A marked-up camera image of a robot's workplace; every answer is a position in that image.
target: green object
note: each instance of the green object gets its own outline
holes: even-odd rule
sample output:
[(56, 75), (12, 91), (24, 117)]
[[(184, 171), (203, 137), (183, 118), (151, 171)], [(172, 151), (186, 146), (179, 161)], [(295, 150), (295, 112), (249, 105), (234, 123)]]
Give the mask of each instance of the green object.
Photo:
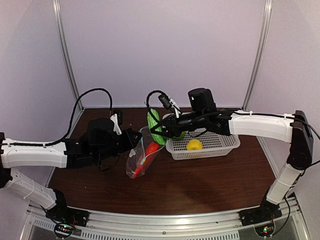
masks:
[[(160, 117), (159, 114), (156, 110), (154, 110), (153, 108), (151, 108), (151, 112), (153, 113), (153, 115), (155, 116), (155, 118), (159, 121)], [(148, 121), (148, 127), (149, 129), (153, 128), (155, 125), (157, 125), (158, 123), (156, 122), (156, 120), (154, 120), (154, 118), (150, 115), (150, 113), (148, 112), (147, 114), (147, 121)], [(157, 132), (162, 132), (161, 126), (157, 127), (155, 129)], [(167, 138), (164, 136), (160, 136), (154, 133), (151, 133), (151, 136), (153, 138), (153, 140), (160, 145), (165, 145), (167, 142)]]
[(185, 135), (186, 135), (186, 132), (183, 131), (180, 136), (174, 136), (173, 138), (180, 140), (180, 139), (183, 139), (185, 137)]

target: white arm segment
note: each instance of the white arm segment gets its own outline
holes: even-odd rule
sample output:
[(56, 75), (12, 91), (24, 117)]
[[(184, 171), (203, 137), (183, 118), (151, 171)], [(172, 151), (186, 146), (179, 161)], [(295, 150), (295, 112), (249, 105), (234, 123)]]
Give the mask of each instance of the white arm segment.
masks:
[(290, 188), (294, 187), (296, 180), (302, 173), (303, 170), (297, 170), (286, 163), (270, 187), (266, 195), (266, 200), (275, 205), (281, 203), (282, 199), (284, 199)]
[[(237, 111), (238, 113), (252, 114), (252, 112)], [(264, 138), (277, 139), (291, 143), (293, 128), (290, 126), (294, 117), (292, 114), (284, 114), (284, 118), (261, 115), (237, 115), (232, 114), (229, 120), (230, 133), (233, 135), (250, 135)], [(276, 180), (270, 187), (266, 200), (272, 204), (279, 204), (287, 192), (295, 184), (303, 170), (297, 170), (285, 163)]]
[[(3, 143), (23, 143), (23, 141), (7, 138)], [(45, 144), (46, 142), (28, 143)], [(1, 159), (5, 169), (18, 166), (51, 166), (57, 168), (67, 166), (66, 144), (64, 142), (46, 147), (3, 145), (2, 150)]]
[[(285, 114), (286, 117), (294, 117), (292, 114)], [(250, 135), (264, 138), (278, 139), (291, 143), (293, 119), (280, 118), (275, 116), (259, 115), (237, 115), (232, 114), (229, 120), (229, 129), (232, 135)]]
[(56, 205), (56, 194), (52, 189), (41, 186), (15, 168), (11, 169), (11, 176), (13, 179), (6, 183), (4, 189), (11, 189), (24, 199), (34, 201), (47, 210)]

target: gray wall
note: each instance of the gray wall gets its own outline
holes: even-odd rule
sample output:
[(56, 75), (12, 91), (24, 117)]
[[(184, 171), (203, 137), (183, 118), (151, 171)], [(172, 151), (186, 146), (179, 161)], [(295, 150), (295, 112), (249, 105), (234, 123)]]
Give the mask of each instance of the gray wall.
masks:
[[(305, 111), (309, 123), (320, 132), (320, 2), (274, 0), (270, 32), (249, 109), (264, 113)], [(266, 139), (280, 170), (289, 144)], [(314, 161), (320, 159), (314, 139)], [(320, 165), (307, 170), (295, 192), (311, 239), (320, 235)]]
[[(264, 0), (63, 0), (66, 41), (80, 92), (110, 90), (115, 106), (144, 107), (155, 89), (189, 106), (210, 88), (219, 107), (243, 104)], [(106, 106), (103, 93), (86, 107)], [(160, 106), (156, 97), (154, 106)]]
[[(67, 130), (74, 98), (51, 0), (0, 0), (0, 131), (52, 141)], [(41, 184), (51, 167), (21, 167)], [(16, 240), (28, 201), (0, 189), (0, 238)]]

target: black camera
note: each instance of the black camera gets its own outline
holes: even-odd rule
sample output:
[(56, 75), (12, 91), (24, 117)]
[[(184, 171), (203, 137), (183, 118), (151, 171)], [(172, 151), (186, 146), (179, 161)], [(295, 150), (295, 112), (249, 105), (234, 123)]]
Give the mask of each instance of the black camera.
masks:
[(216, 112), (217, 107), (210, 89), (196, 88), (188, 92), (192, 110), (198, 114)]

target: cable tie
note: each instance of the cable tie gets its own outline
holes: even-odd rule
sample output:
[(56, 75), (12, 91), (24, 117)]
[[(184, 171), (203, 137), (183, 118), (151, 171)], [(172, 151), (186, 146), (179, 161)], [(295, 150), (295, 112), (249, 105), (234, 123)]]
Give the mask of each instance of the cable tie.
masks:
[(27, 196), (24, 196), (23, 199), (26, 199), (27, 197), (29, 197), (34, 192), (35, 192), (35, 181), (32, 180), (32, 191)]

